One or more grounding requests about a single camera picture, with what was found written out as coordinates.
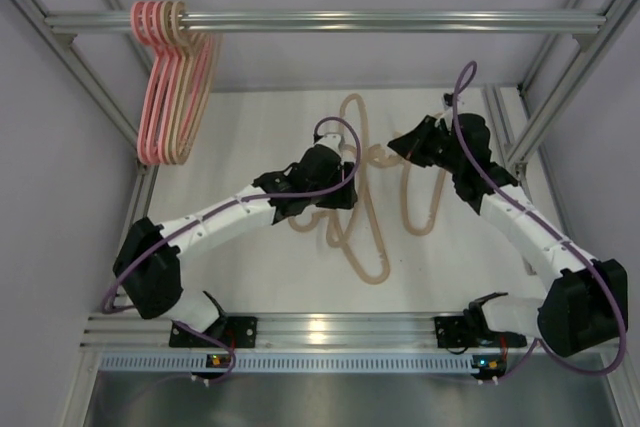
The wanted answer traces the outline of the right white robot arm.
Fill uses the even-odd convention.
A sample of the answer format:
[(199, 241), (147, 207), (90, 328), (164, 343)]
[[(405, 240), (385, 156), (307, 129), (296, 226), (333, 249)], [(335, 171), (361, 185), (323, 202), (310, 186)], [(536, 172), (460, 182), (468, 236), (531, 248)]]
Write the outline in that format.
[(536, 337), (561, 358), (620, 337), (628, 329), (626, 270), (558, 232), (493, 160), (490, 138), (482, 116), (464, 113), (455, 122), (426, 116), (388, 143), (413, 165), (450, 173), (458, 197), (509, 241), (542, 282), (541, 298), (496, 292), (472, 301), (466, 312), (480, 335)]

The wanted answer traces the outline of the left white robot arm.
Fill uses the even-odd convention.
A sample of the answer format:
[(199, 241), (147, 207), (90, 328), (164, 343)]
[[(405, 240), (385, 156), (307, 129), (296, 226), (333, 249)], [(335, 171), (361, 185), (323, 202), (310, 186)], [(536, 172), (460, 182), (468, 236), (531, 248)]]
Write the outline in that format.
[(193, 334), (218, 339), (228, 316), (212, 294), (183, 286), (186, 267), (236, 237), (296, 217), (309, 206), (352, 209), (358, 166), (317, 143), (300, 161), (261, 174), (236, 195), (199, 212), (163, 223), (143, 217), (129, 228), (120, 248), (113, 268), (116, 281), (142, 319), (166, 317)]

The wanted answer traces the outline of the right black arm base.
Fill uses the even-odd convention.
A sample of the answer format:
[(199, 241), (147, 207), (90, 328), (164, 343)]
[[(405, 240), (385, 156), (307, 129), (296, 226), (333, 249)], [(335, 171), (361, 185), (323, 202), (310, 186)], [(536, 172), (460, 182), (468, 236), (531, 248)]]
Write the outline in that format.
[(439, 348), (461, 354), (469, 348), (500, 346), (500, 335), (488, 327), (482, 307), (490, 300), (506, 296), (496, 292), (472, 300), (459, 314), (440, 315), (433, 319)]

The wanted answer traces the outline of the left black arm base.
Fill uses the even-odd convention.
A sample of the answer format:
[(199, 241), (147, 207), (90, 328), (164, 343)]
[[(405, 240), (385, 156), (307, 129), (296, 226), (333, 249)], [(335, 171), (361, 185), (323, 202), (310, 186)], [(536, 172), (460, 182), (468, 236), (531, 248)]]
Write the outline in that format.
[(169, 316), (172, 319), (169, 346), (172, 348), (255, 347), (257, 318), (226, 313), (206, 291), (184, 291)]

